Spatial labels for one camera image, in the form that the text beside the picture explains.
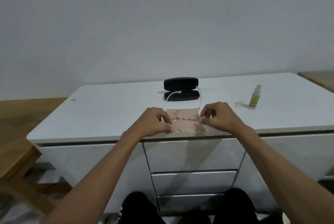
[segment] hand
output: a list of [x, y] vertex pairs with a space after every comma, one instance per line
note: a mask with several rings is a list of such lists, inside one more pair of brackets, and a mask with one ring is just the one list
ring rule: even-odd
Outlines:
[[202, 119], [204, 125], [233, 135], [245, 126], [227, 103], [217, 102], [205, 105], [200, 117], [204, 117]]
[[[165, 121], [165, 125], [161, 123], [161, 118]], [[161, 132], [170, 132], [168, 124], [172, 124], [172, 120], [167, 112], [161, 108], [147, 108], [128, 131], [136, 133], [142, 139]]]

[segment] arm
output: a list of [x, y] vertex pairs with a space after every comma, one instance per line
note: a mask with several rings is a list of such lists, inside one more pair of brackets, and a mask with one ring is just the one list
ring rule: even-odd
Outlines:
[[170, 132], [172, 121], [161, 108], [148, 108], [125, 131], [116, 145], [67, 194], [42, 224], [96, 224], [138, 142], [146, 136]]
[[334, 196], [266, 144], [227, 103], [208, 104], [200, 116], [239, 140], [292, 223], [334, 223]]

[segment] white tabletop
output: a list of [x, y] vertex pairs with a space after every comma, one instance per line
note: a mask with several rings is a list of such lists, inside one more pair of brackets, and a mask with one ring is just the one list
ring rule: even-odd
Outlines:
[[[262, 92], [255, 110], [249, 103], [257, 84]], [[227, 102], [257, 133], [334, 130], [334, 94], [292, 73], [199, 79], [200, 109]], [[33, 143], [117, 140], [147, 107], [163, 107], [163, 81], [86, 85], [42, 121], [27, 139]], [[168, 102], [166, 108], [197, 108], [199, 100]], [[205, 136], [227, 135], [206, 126]], [[189, 137], [195, 133], [159, 134], [153, 138]]]

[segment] person's left hand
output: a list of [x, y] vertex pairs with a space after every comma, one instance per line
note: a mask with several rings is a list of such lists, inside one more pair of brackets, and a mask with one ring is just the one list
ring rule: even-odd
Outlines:
[[154, 136], [161, 132], [170, 132], [172, 120], [161, 108], [147, 108], [137, 121], [128, 129], [131, 133], [136, 133], [140, 139], [148, 136]]

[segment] person's right arm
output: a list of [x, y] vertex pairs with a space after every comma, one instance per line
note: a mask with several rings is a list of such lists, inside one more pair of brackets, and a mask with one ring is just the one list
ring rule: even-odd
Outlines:
[[334, 223], [334, 195], [266, 144], [227, 103], [207, 104], [200, 116], [239, 140], [291, 223]]

